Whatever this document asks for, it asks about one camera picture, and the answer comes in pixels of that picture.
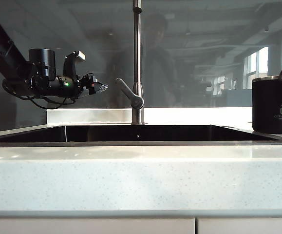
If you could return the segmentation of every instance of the sink basin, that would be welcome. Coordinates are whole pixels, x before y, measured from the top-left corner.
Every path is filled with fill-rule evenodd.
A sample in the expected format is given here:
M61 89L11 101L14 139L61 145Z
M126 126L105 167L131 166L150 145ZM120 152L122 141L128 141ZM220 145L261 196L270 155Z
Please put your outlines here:
M0 136L0 147L282 144L282 137L215 125L57 126Z

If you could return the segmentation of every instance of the black travel mug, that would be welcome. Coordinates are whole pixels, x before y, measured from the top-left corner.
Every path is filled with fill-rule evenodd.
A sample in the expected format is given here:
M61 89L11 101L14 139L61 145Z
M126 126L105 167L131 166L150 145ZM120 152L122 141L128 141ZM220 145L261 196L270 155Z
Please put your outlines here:
M282 77L252 81L252 128L261 133L282 134Z

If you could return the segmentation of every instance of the chrome faucet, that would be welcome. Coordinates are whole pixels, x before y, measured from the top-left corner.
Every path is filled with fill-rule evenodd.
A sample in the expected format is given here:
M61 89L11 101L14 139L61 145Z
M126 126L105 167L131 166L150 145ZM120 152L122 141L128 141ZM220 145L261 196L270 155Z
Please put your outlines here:
M133 0L134 14L134 85L133 91L120 79L116 83L130 99L132 107L132 124L144 124L144 99L142 88L142 43L141 43L141 12L142 0Z

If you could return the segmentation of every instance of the glass partition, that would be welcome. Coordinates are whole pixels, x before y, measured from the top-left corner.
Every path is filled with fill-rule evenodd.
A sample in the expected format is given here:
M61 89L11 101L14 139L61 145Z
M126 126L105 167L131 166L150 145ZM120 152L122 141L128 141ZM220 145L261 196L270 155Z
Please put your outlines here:
M147 108L251 106L252 80L282 68L282 0L142 2ZM29 49L52 49L62 75L64 57L80 50L77 73L108 84L64 108L130 107L115 79L133 87L132 0L0 0L0 23L27 60ZM2 80L0 130L44 124L45 110L6 93Z

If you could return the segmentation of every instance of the white cabinet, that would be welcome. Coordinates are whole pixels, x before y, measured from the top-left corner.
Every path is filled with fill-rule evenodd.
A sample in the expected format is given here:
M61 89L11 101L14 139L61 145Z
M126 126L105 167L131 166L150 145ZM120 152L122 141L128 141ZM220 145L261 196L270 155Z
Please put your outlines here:
M195 222L156 218L0 218L0 234L195 234Z
M198 234L282 234L282 218L200 218Z

